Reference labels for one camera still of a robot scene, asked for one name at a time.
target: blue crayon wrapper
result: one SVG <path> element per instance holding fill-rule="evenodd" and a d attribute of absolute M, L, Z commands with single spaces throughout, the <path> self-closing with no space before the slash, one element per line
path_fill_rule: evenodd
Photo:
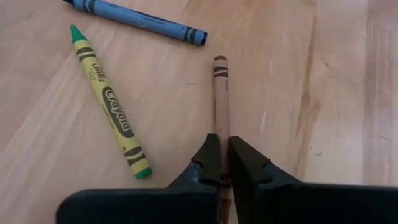
<path fill-rule="evenodd" d="M 75 8 L 97 16 L 123 22 L 153 32 L 203 46 L 207 33 L 176 22 L 161 19 L 101 0 L 74 0 Z"/>

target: wooden table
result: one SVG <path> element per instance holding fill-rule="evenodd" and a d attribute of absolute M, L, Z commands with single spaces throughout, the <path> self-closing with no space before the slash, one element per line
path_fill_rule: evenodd
<path fill-rule="evenodd" d="M 89 188 L 165 187 L 213 131 L 213 57 L 231 133 L 300 180 L 398 184 L 395 0 L 113 0 L 206 30 L 204 47 L 78 12 L 0 0 L 0 223 L 53 223 Z M 150 159 L 136 180 L 70 42 L 89 38 Z M 236 223 L 233 211 L 230 223 Z"/>

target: wood grain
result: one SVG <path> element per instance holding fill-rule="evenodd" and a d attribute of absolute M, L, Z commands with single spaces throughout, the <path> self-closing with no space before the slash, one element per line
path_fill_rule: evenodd
<path fill-rule="evenodd" d="M 167 186 L 213 131 L 217 55 L 228 57 L 232 135 L 304 181 L 398 185 L 395 0 L 111 2 L 203 29 L 207 43 L 61 0 L 0 0 L 0 223 L 54 223 L 87 188 Z M 103 64 L 150 179 L 136 180 L 118 149 L 70 24 Z"/>

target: crayon label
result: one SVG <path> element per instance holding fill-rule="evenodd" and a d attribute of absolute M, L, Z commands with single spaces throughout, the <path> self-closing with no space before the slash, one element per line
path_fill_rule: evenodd
<path fill-rule="evenodd" d="M 126 116 L 124 115 L 122 108 L 116 99 L 114 91 L 110 87 L 105 87 L 102 90 L 102 96 L 105 105 L 108 109 L 109 115 L 118 129 L 119 133 L 126 138 L 131 138 L 134 136 L 130 124 L 128 123 Z"/>

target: yellow crayon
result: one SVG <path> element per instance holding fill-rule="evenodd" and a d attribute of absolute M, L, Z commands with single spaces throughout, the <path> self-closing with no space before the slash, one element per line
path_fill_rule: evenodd
<path fill-rule="evenodd" d="M 75 25 L 70 26 L 70 30 L 76 54 L 87 77 L 90 79 L 95 95 L 99 103 L 101 103 L 116 140 L 122 148 L 133 174 L 138 179 L 149 176 L 152 170 L 148 160 L 134 136 L 131 126 L 120 107 L 114 91 L 109 85 L 100 63 L 97 61 L 93 49 L 90 47 L 86 37 L 81 34 Z"/>

